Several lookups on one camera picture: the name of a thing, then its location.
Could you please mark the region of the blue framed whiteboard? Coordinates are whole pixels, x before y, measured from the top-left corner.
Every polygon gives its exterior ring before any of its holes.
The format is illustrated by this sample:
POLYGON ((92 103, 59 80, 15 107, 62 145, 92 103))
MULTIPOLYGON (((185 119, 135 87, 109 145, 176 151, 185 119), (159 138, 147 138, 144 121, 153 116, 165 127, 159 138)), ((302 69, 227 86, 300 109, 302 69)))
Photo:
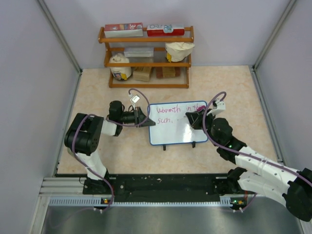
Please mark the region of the blue framed whiteboard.
POLYGON ((202 130, 195 130, 189 124, 186 112, 194 112, 207 102, 187 101, 152 103, 149 118, 156 124, 149 127, 151 145, 202 143, 208 140, 202 130))

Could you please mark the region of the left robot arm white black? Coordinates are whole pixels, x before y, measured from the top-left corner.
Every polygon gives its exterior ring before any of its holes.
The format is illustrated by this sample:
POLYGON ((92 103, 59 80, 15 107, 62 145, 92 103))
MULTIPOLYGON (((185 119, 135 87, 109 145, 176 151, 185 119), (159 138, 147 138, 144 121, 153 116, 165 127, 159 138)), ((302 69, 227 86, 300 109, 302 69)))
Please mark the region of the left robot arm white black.
POLYGON ((65 134, 64 145, 87 171, 83 188, 85 195, 112 193, 109 173, 101 162, 97 148, 101 135, 117 137, 125 124, 150 127, 156 123, 140 107, 130 106, 126 111, 119 100, 110 103, 107 118, 78 113, 72 121, 65 134))

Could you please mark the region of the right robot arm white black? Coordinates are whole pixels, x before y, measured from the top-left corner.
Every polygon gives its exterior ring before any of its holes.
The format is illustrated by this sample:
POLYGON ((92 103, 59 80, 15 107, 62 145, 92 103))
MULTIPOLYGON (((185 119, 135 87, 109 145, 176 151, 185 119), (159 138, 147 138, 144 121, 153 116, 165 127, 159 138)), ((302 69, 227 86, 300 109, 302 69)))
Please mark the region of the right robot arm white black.
POLYGON ((186 117, 193 129, 207 135, 220 157, 237 166, 228 172, 229 190, 263 195, 283 205, 298 219, 311 221, 311 170, 289 168, 262 156, 233 136, 225 118, 216 118, 213 112, 204 113, 204 110, 187 112, 186 117))

